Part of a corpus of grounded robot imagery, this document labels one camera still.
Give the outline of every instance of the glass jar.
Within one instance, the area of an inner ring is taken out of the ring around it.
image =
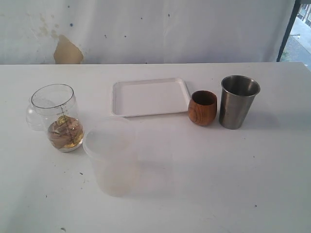
[[[77,149],[84,136],[78,117],[73,89],[65,84],[52,84],[37,90],[31,105],[40,116],[52,145],[61,152]]]

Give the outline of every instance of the white tray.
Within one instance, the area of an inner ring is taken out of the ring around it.
[[[190,101],[180,78],[115,83],[112,88],[112,114],[122,117],[181,113]]]

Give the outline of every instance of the metal tumbler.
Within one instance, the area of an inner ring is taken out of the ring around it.
[[[231,75],[222,80],[222,87],[219,122],[227,129],[238,129],[259,93],[260,86],[251,78]]]

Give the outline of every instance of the wooden cup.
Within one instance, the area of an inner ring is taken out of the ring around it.
[[[196,91],[192,94],[188,106],[190,120],[201,126],[206,126],[215,119],[217,113],[217,97],[209,91]]]

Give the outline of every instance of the table surface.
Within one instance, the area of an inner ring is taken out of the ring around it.
[[[196,126],[186,113],[130,119],[140,180],[123,198],[99,189],[82,147],[58,152],[25,122],[29,97],[51,83],[73,87],[88,130],[110,115],[117,81],[180,77],[219,104],[232,74],[261,87],[238,130]],[[16,65],[0,66],[0,77],[0,232],[311,232],[311,73],[302,63]]]

